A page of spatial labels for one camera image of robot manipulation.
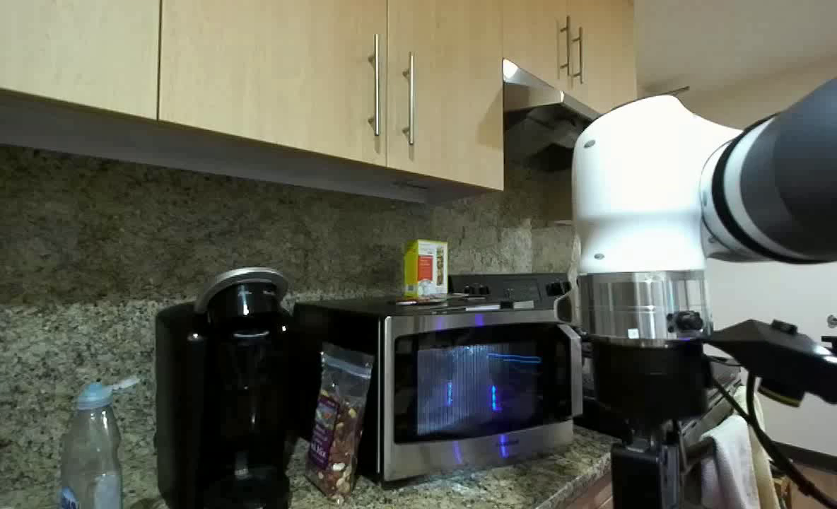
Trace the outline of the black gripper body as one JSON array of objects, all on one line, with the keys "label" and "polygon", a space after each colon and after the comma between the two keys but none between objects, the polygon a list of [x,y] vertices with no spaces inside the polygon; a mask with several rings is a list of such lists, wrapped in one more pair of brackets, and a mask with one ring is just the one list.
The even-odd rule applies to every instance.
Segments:
[{"label": "black gripper body", "polygon": [[707,360],[698,339],[598,339],[591,366],[598,403],[635,435],[707,414]]}]

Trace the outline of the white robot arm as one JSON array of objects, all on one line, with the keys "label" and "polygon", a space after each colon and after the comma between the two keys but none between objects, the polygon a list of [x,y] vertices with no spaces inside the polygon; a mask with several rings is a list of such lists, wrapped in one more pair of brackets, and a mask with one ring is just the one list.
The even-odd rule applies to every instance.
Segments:
[{"label": "white robot arm", "polygon": [[738,130],[635,100],[574,145],[574,284],[595,390],[646,435],[707,411],[707,349],[782,400],[837,405],[837,353],[768,323],[711,326],[704,270],[837,260],[837,80]]}]

